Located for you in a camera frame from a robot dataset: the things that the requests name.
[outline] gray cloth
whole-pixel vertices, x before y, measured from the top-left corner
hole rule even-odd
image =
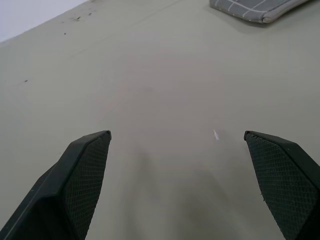
[[[210,6],[233,16],[258,23],[271,23],[308,0],[210,0]]]

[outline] white wall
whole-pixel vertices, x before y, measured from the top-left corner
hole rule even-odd
[[[86,0],[0,0],[0,42],[28,31]]]

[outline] beige table surface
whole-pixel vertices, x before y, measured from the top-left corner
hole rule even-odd
[[[111,130],[87,240],[283,239],[243,135],[320,163],[319,12],[262,26],[207,0],[96,0],[2,43],[0,227],[71,141]]]

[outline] small white debris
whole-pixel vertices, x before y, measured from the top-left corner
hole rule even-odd
[[[217,140],[220,140],[219,135],[218,135],[218,133],[216,132],[216,130],[213,129],[213,132],[214,132],[215,138],[216,138]]]

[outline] white grid lines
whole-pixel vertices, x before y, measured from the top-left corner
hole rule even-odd
[[[230,8],[231,8],[233,5],[234,5],[234,3],[232,3],[232,4],[230,5],[230,7],[228,8],[228,12],[230,12]]]
[[[249,7],[244,6],[244,5],[242,5],[242,4],[240,4],[240,3],[236,2],[236,1],[233,1],[233,0],[227,0],[227,1],[229,1],[229,2],[231,2],[231,3],[233,3],[233,4],[235,4],[235,5],[241,6],[241,7],[243,7],[244,9],[249,10],[249,12],[250,12],[250,11],[256,12],[256,13],[266,13],[266,12],[267,12],[267,11],[254,10],[254,8],[257,7],[257,5],[256,5],[255,7],[253,7],[253,8],[249,8]]]
[[[255,5],[253,8],[251,8],[250,10],[246,11],[246,12],[242,15],[242,17],[244,18],[245,15],[246,15],[248,12],[252,11],[253,9],[255,9],[255,8],[258,7],[260,4],[263,4],[265,1],[266,1],[266,0],[263,0],[262,2],[258,3],[258,4]]]

